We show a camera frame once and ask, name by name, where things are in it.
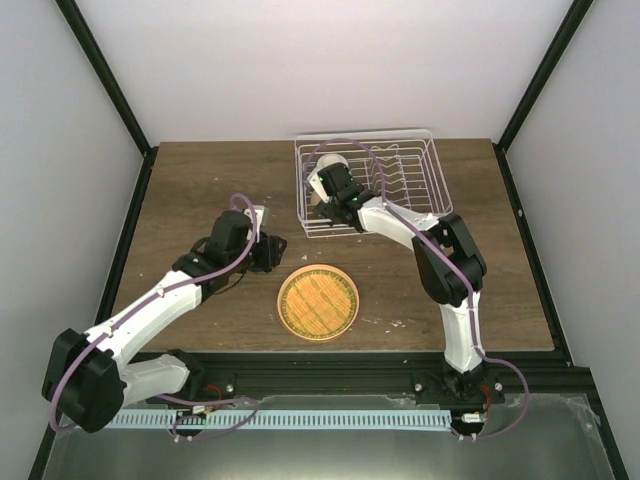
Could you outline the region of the white bowl teal outside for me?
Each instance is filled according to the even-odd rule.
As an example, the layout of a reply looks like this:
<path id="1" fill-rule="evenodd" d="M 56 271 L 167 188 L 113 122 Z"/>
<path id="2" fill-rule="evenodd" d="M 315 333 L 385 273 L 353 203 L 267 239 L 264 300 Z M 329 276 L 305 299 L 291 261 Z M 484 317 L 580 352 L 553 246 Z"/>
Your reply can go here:
<path id="1" fill-rule="evenodd" d="M 334 164 L 343 164 L 348 166 L 348 161 L 346 158 L 340 154 L 329 153 L 322 155 L 316 163 L 315 169 L 317 171 L 321 171 L 325 168 L 328 168 Z"/>

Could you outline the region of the white wire dish rack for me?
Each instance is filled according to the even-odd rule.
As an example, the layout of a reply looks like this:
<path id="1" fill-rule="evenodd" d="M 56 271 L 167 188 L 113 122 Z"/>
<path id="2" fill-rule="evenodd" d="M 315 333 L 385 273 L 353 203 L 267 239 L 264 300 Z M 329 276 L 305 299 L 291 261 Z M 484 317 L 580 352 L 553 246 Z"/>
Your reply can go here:
<path id="1" fill-rule="evenodd" d="M 356 230 L 330 226 L 314 213 L 307 179 L 322 155 L 340 154 L 354 180 L 394 204 L 418 212 L 444 216 L 453 204 L 435 142 L 426 129 L 303 134 L 294 141 L 297 217 L 307 237 L 350 236 Z"/>

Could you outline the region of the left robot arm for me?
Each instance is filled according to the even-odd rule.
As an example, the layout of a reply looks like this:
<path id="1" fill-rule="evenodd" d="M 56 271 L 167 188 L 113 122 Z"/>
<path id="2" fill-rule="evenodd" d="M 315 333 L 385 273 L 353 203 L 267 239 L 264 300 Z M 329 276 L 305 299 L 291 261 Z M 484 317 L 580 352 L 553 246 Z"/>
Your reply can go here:
<path id="1" fill-rule="evenodd" d="M 83 333 L 58 335 L 42 387 L 54 415 L 94 433 L 139 401 L 167 395 L 178 404 L 196 402 L 205 381 L 193 357 L 175 349 L 148 361 L 134 358 L 173 321 L 227 290 L 231 276 L 279 265 L 287 243 L 264 232 L 268 216 L 264 206 L 223 212 L 210 235 L 137 301 Z"/>

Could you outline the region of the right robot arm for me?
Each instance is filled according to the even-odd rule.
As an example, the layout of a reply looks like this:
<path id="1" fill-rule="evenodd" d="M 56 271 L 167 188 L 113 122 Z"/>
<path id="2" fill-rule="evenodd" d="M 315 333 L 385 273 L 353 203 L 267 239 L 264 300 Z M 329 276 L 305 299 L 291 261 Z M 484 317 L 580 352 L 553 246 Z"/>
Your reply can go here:
<path id="1" fill-rule="evenodd" d="M 322 156 L 307 183 L 317 215 L 384 236 L 413 252 L 422 287 L 441 312 L 445 393 L 458 403 L 471 400 L 485 376 L 478 306 L 487 265 L 462 218 L 393 204 L 385 193 L 358 182 L 339 155 Z"/>

